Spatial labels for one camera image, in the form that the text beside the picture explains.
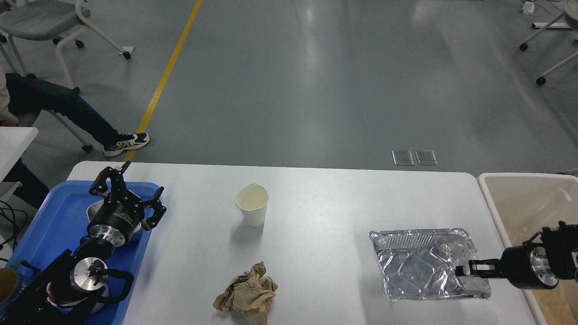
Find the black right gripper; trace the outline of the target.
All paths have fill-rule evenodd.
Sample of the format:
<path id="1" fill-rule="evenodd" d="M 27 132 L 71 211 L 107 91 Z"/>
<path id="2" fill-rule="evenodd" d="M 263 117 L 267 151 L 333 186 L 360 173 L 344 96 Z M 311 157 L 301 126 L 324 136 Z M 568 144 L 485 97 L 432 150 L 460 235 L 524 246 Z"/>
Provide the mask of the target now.
<path id="1" fill-rule="evenodd" d="M 506 249 L 500 259 L 469 260 L 468 265 L 456 267 L 455 275 L 483 279 L 505 277 L 516 288 L 530 290 L 551 290 L 559 284 L 542 246 L 513 246 Z"/>

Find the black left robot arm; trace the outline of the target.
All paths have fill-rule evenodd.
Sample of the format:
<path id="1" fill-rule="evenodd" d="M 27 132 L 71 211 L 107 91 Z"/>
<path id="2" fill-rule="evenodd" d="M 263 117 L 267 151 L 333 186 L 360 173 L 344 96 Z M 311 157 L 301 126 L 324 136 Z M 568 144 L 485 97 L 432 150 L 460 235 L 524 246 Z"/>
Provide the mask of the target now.
<path id="1" fill-rule="evenodd" d="M 103 204 L 74 251 L 64 250 L 6 307 L 3 325 L 82 325 L 98 304 L 118 304 L 130 296 L 134 274 L 110 268 L 115 249 L 128 245 L 136 229 L 155 228 L 167 208 L 157 188 L 150 200 L 126 187 L 119 168 L 103 169 L 89 188 Z"/>

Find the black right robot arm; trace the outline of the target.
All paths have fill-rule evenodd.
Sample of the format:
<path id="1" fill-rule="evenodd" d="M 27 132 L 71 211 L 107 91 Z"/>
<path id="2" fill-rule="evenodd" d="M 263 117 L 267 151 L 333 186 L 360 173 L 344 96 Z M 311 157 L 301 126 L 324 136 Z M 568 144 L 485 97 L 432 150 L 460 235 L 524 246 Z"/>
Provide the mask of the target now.
<path id="1" fill-rule="evenodd" d="M 560 280 L 577 280 L 578 229 L 559 221 L 543 227 L 519 246 L 504 249 L 499 259 L 469 260 L 456 276 L 506 279 L 518 289 L 552 290 Z"/>

